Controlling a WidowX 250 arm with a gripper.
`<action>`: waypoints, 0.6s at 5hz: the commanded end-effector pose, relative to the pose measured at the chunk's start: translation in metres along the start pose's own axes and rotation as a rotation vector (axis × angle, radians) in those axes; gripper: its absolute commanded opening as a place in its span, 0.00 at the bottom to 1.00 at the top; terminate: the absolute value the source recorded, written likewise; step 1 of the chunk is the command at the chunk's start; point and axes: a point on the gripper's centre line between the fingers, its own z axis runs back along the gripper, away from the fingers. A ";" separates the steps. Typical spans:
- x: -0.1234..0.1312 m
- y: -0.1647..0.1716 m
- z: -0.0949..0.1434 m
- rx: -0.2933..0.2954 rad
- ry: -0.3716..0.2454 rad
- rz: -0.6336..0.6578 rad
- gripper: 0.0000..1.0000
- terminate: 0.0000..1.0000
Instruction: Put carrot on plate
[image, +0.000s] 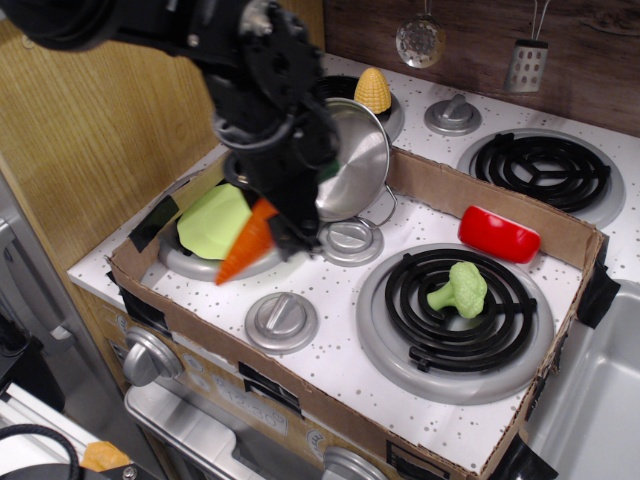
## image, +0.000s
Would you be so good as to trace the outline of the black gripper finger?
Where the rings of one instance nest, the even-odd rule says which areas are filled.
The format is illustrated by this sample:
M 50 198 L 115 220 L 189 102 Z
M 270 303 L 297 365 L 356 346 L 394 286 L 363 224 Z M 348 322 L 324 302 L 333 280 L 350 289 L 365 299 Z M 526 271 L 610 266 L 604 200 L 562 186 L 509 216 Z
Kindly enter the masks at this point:
M 275 248 L 282 261 L 288 261 L 297 253 L 305 253 L 313 256 L 320 252 L 321 246 L 317 238 L 303 239 L 286 225 L 281 215 L 276 215 L 268 220 L 271 237 Z
M 239 188 L 246 198 L 259 198 L 260 194 L 254 189 L 246 175 L 244 167 L 235 153 L 229 153 L 223 161 L 224 179 Z

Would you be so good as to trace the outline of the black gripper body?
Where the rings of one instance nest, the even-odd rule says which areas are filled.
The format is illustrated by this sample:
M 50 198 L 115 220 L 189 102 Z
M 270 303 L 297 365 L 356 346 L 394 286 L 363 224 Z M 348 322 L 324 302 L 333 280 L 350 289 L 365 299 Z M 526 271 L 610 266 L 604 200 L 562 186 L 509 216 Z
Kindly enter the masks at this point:
M 335 168 L 340 145 L 325 101 L 305 99 L 298 112 L 260 135 L 225 127 L 222 142 L 233 152 L 233 170 L 278 210 L 294 234 L 318 232 L 318 185 Z

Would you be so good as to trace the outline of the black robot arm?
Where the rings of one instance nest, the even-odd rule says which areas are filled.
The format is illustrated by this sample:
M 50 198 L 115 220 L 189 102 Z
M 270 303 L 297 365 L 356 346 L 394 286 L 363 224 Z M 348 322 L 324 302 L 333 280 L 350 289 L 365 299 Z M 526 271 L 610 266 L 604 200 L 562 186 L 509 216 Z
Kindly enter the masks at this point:
M 320 248 L 319 184 L 337 169 L 337 128 L 319 90 L 322 53 L 275 1 L 5 1 L 39 46 L 86 51 L 114 40 L 191 60 L 229 149 L 226 180 L 275 209 L 280 254 Z

